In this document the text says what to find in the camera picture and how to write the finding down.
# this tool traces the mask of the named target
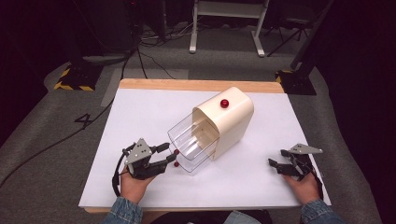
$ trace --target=clear plastic bin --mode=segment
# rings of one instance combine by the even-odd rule
[[[170,150],[179,151],[177,162],[189,173],[215,152],[219,140],[219,132],[199,110],[194,110],[169,130],[168,135],[172,142]]]

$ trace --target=gray carpet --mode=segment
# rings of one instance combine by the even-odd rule
[[[261,36],[264,50],[280,42],[278,32]],[[259,58],[249,29],[204,30],[198,34],[197,52],[189,54],[188,36],[161,47],[141,47],[171,76],[188,79],[274,81],[274,72],[288,69],[302,41],[292,41],[271,58]],[[150,58],[142,56],[148,78],[170,78]],[[122,64],[104,68],[96,91],[62,91],[53,86],[66,64],[44,81],[49,93],[25,118],[0,149],[0,179],[40,149],[65,138],[81,127],[74,120],[88,113],[95,118],[114,95]],[[135,54],[126,77],[141,77]],[[347,223],[381,223],[361,170],[340,134],[318,70],[311,74],[317,96],[290,95],[308,144],[323,148],[316,156],[332,200],[332,209]],[[106,214],[88,214],[78,207],[79,198],[106,125],[107,110],[84,131],[51,148],[22,166],[0,189],[1,223],[99,223]],[[299,208],[270,209],[274,223],[298,223]]]

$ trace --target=hand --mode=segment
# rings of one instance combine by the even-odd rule
[[[143,195],[145,195],[147,186],[154,178],[155,176],[145,180],[132,178],[125,166],[120,178],[120,196],[128,199],[132,203],[138,204],[140,200],[142,200]]]
[[[297,181],[289,175],[282,176],[286,182],[288,182],[290,187],[293,189],[294,195],[302,204],[307,204],[320,199],[317,180],[311,173],[306,175],[301,181]]]

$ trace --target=red button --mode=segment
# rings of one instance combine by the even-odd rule
[[[226,100],[226,99],[221,100],[221,102],[220,102],[221,108],[227,108],[229,104],[230,104],[230,103],[229,103],[228,100]]]

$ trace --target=sleeve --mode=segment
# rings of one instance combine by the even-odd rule
[[[322,200],[315,200],[303,206],[301,215],[305,224],[321,223],[345,223],[334,211]]]
[[[138,224],[142,221],[142,216],[143,210],[139,205],[118,197],[102,223]]]

